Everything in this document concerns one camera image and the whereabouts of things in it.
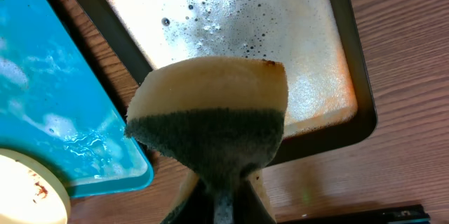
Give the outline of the green and yellow sponge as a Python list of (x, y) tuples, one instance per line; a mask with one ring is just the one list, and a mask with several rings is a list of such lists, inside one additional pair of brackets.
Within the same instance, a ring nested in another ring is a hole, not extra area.
[(268, 214), (262, 169), (282, 141), (285, 67), (270, 60), (208, 56), (150, 72), (135, 92), (124, 133), (189, 169), (213, 200), (213, 223), (234, 223), (234, 193), (248, 180)]

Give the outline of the yellow plate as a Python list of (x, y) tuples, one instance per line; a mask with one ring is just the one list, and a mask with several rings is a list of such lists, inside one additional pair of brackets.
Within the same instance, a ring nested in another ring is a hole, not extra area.
[(1, 224), (67, 224), (69, 195), (45, 166), (22, 153), (1, 150)]

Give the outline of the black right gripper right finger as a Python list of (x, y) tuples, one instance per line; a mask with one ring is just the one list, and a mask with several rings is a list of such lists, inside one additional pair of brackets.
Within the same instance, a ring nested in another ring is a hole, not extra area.
[(248, 180), (234, 193), (233, 211), (235, 224), (276, 224)]

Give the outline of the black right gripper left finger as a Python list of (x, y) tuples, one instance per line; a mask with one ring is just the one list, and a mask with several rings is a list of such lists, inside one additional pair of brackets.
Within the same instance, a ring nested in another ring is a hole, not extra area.
[(182, 184), (168, 213), (168, 224), (213, 224), (213, 200), (201, 179)]

